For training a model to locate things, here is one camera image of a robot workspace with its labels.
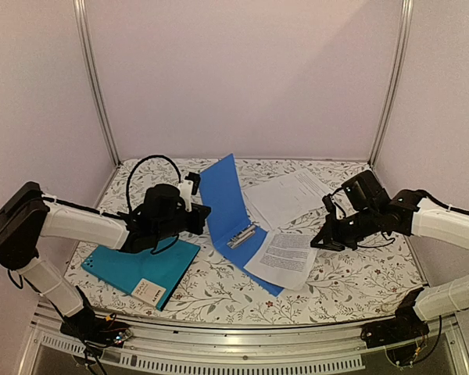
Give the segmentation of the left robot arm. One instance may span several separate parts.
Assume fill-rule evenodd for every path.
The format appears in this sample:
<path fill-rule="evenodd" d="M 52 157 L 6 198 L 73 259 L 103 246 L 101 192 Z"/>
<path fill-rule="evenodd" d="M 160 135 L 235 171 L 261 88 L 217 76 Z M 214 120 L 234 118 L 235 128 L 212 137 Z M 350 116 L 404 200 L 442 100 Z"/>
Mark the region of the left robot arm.
<path fill-rule="evenodd" d="M 157 184 L 145 200 L 126 213 L 109 214 L 46 195 L 29 181 L 0 209 L 0 265 L 17 272 L 45 296 L 84 339 L 101 327 L 83 295 L 37 250 L 41 237 L 67 238 L 105 246 L 123 253 L 156 250 L 159 243 L 183 232 L 200 235 L 211 213 L 195 204 L 193 182 Z"/>

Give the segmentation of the right arm base board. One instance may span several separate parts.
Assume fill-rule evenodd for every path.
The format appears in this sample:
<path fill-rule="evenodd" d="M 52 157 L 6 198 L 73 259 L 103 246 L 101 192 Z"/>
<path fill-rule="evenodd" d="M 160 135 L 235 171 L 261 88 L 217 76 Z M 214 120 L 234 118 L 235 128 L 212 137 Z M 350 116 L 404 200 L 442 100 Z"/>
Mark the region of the right arm base board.
<path fill-rule="evenodd" d="M 428 325 L 410 313 L 365 323 L 361 327 L 360 339 L 367 348 L 377 348 L 421 338 L 428 333 Z"/>

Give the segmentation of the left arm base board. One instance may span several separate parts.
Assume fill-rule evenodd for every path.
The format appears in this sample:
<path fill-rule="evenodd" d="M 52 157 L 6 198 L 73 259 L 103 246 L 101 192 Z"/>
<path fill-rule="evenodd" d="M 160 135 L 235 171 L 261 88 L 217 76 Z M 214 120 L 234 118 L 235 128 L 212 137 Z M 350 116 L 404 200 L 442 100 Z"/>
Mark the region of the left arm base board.
<path fill-rule="evenodd" d="M 93 312 L 79 312 L 64 317 L 60 332 L 103 348 L 121 348 L 133 336 L 130 326 L 118 320 L 115 313 L 99 317 Z"/>

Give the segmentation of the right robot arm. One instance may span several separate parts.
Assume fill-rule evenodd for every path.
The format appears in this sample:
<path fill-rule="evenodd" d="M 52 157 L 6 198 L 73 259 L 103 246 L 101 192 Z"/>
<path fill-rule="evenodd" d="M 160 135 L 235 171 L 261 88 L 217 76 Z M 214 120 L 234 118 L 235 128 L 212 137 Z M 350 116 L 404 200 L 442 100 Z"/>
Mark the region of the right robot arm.
<path fill-rule="evenodd" d="M 351 177 L 340 189 L 355 214 L 339 219 L 333 196 L 325 195 L 322 202 L 328 214 L 310 242 L 313 248 L 356 250 L 372 234 L 397 233 L 432 238 L 469 250 L 469 211 L 445 204 L 425 190 L 404 189 L 390 198 L 370 170 Z M 388 333 L 394 340 L 404 341 L 417 330 L 419 322 L 466 309 L 469 309 L 469 275 L 438 287 L 411 291 L 396 309 Z"/>

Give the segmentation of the blue ring binder folder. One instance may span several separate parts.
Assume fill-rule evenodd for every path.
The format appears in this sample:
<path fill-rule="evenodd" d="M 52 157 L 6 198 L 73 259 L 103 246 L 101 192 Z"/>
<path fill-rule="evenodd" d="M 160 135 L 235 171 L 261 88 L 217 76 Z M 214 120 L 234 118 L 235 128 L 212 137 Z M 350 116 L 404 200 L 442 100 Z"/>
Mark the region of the blue ring binder folder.
<path fill-rule="evenodd" d="M 214 248 L 262 289 L 274 297 L 283 291 L 245 269 L 266 239 L 267 232 L 254 224 L 247 213 L 238 179 L 235 157 L 230 154 L 200 173 L 202 203 L 211 208 L 207 217 Z"/>

